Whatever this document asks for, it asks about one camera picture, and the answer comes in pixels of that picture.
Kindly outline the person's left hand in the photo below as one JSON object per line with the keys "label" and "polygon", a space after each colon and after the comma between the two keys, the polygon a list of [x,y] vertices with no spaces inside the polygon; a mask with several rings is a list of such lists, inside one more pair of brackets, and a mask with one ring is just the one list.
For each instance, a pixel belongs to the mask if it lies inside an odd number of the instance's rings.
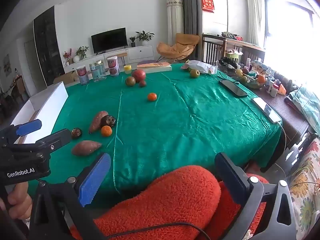
{"label": "person's left hand", "polygon": [[28,194],[28,182],[16,184],[13,191],[8,194],[11,208],[8,211],[12,219],[29,219],[32,210],[32,199]]}

